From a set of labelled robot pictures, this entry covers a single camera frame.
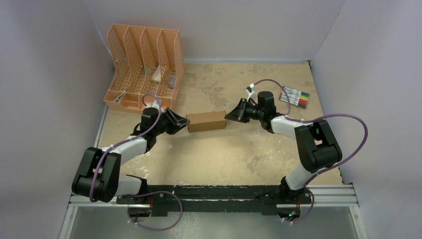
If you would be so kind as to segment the brown cardboard box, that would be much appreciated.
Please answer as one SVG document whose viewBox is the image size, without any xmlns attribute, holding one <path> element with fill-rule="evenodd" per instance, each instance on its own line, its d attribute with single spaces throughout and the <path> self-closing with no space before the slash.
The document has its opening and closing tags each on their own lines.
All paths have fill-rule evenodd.
<svg viewBox="0 0 422 239">
<path fill-rule="evenodd" d="M 188 114 L 188 132 L 201 132 L 226 128 L 225 111 Z"/>
</svg>

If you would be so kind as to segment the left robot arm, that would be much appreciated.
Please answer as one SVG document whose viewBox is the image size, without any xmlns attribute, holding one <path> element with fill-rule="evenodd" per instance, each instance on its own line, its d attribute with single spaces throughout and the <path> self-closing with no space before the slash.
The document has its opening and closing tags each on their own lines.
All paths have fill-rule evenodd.
<svg viewBox="0 0 422 239">
<path fill-rule="evenodd" d="M 74 194 L 88 197 L 91 202 L 110 202 L 115 196 L 129 196 L 141 204 L 148 199 L 147 181 L 138 176 L 120 174 L 121 165 L 148 153 L 159 135 L 174 135 L 190 120 L 171 109 L 145 108 L 132 134 L 109 147 L 85 150 L 72 182 Z"/>
</svg>

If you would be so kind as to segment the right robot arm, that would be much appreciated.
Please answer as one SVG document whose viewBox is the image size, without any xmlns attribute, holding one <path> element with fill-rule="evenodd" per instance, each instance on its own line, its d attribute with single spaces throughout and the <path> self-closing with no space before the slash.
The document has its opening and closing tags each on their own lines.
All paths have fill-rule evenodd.
<svg viewBox="0 0 422 239">
<path fill-rule="evenodd" d="M 242 98 L 225 116 L 226 120 L 248 123 L 257 120 L 269 133 L 282 134 L 295 139 L 300 162 L 281 180 L 280 198 L 287 203 L 299 196 L 311 177 L 342 159 L 340 146 L 326 120 L 295 122 L 277 112 L 273 93 L 259 92 L 257 101 Z"/>
</svg>

